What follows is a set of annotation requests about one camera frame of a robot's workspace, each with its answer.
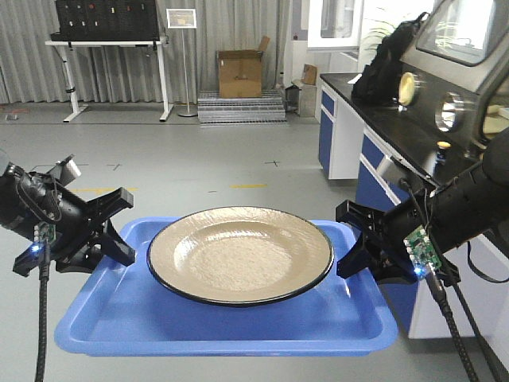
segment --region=white cabinet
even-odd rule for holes
[[[328,179],[356,179],[366,123],[327,84],[321,87],[318,158]]]

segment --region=laboratory bench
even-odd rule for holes
[[[409,197],[377,171],[384,157],[392,158],[417,174],[431,186],[440,186],[475,164],[454,143],[446,161],[437,161],[437,142],[444,140],[439,131],[426,130],[401,111],[398,105],[371,106],[352,99],[355,74],[321,74],[321,128],[319,160],[328,179],[357,178],[356,202],[387,211]],[[479,235],[471,240],[472,254],[484,271],[505,278],[509,274],[505,243],[495,237]],[[460,287],[477,318],[481,333],[509,364],[509,337],[504,316],[509,314],[509,288],[480,279],[467,264],[466,244],[446,256],[460,269]],[[395,316],[410,338],[449,337],[449,330],[427,286],[387,284],[382,286]],[[449,299],[464,335],[472,335],[468,321],[460,313],[453,291]]]

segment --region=desk leg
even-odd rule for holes
[[[165,59],[163,58],[163,55],[164,52],[162,51],[162,45],[160,45],[157,47],[157,60],[159,61],[159,78],[161,79],[162,103],[165,110],[162,113],[159,122],[166,122],[168,115],[173,108],[173,105],[168,104],[168,93],[166,91]]]
[[[67,92],[71,94],[71,105],[72,105],[72,114],[69,117],[64,119],[64,122],[71,122],[77,115],[79,115],[82,111],[84,111],[88,105],[80,106],[78,104],[78,96],[76,95],[76,86],[74,85],[74,78],[72,77],[71,67],[68,63],[67,51],[64,46],[58,47],[60,50],[60,56],[62,57],[62,61],[64,62],[65,73],[67,75],[68,89]]]

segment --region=beige plate surface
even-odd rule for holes
[[[153,275],[186,297],[254,305],[299,294],[332,266],[332,246],[314,224],[285,212],[226,207],[198,212],[153,239]]]

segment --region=black cable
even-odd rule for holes
[[[410,195],[410,199],[412,200],[412,203],[414,204],[414,207],[415,207],[416,211],[418,212],[418,215],[419,215],[422,225],[427,226],[429,229],[429,231],[427,232],[428,237],[431,241],[431,244],[435,248],[435,251],[437,252],[438,257],[440,258],[440,260],[442,262],[442,266],[445,270],[445,273],[447,274],[447,277],[449,278],[449,281],[451,282],[451,285],[452,285],[458,299],[460,300],[461,307],[463,308],[463,311],[464,311],[465,315],[467,316],[468,323],[472,327],[474,336],[476,337],[477,343],[479,344],[479,347],[483,353],[484,359],[486,360],[486,363],[488,364],[488,367],[489,367],[490,372],[493,376],[493,379],[495,380],[495,382],[502,382],[502,380],[499,376],[499,373],[496,369],[496,366],[492,362],[492,357],[488,351],[489,345],[486,342],[486,340],[484,340],[484,337],[481,335],[479,326],[477,326],[477,323],[476,323],[476,319],[473,317],[472,311],[470,310],[470,307],[468,306],[468,303],[463,296],[463,292],[461,292],[461,289],[458,286],[456,279],[454,278],[453,272],[451,271],[451,267],[449,266],[449,263],[447,262],[446,258],[444,257],[444,254],[442,253],[440,247],[437,245],[437,241],[435,240],[434,235],[431,233],[431,230],[430,230],[431,223],[424,221],[424,214],[422,213],[421,206],[417,202],[417,199],[415,198],[415,195],[412,191],[410,184],[406,180],[402,179],[400,181],[400,185],[406,187],[406,191]],[[433,202],[431,204],[431,210],[432,210],[432,212],[431,212],[431,216],[432,216],[433,215]]]
[[[509,283],[509,277],[504,280],[494,279],[491,276],[486,275],[484,272],[481,271],[481,269],[476,267],[476,265],[472,261],[472,245],[470,244],[469,241],[467,242],[467,263],[472,272],[474,272],[477,276],[481,277],[482,280],[484,281],[488,281],[489,283],[494,284]]]
[[[58,49],[56,48],[55,45],[52,46],[53,47],[53,50],[55,51],[56,55],[58,56],[58,58],[60,58],[60,61],[62,61],[62,63],[66,63],[67,61],[64,60],[64,58],[60,55],[60,52],[58,51]]]
[[[442,315],[444,316],[445,321],[447,322],[447,326],[449,327],[449,331],[451,332],[451,336],[453,337],[454,346],[456,347],[458,354],[460,355],[461,362],[463,363],[463,368],[468,375],[468,379],[472,382],[478,381],[479,377],[477,376],[476,370],[474,369],[473,364],[470,361],[467,349],[464,347],[463,340],[461,339],[460,332],[458,331],[458,328],[454,321],[453,312],[451,311],[449,303],[447,302],[447,300],[445,300],[442,304],[439,305]]]
[[[42,178],[45,174],[38,174],[40,175],[40,179],[42,181]],[[62,219],[62,212],[60,208],[58,207],[58,190],[56,188],[56,179],[53,175],[49,175],[50,181],[53,184],[53,189],[50,190],[49,193],[46,194],[45,200],[51,205],[53,210],[51,211],[53,213],[53,217],[49,216],[49,212],[46,212],[43,210],[37,201],[35,201],[30,195],[29,192],[24,189],[24,184],[26,179],[30,179],[30,176],[27,173],[22,174],[21,180],[17,183],[16,191],[19,196],[19,198],[27,205],[27,207],[30,209],[30,212],[35,215],[35,217],[39,220],[42,220],[48,224],[55,224],[56,222],[60,221]]]
[[[39,289],[39,343],[37,346],[37,366],[35,372],[35,382],[43,382],[45,378],[46,366],[46,348],[48,344],[48,281],[49,281],[49,263],[51,259],[51,248],[46,241],[43,259],[39,266],[39,280],[41,282]]]

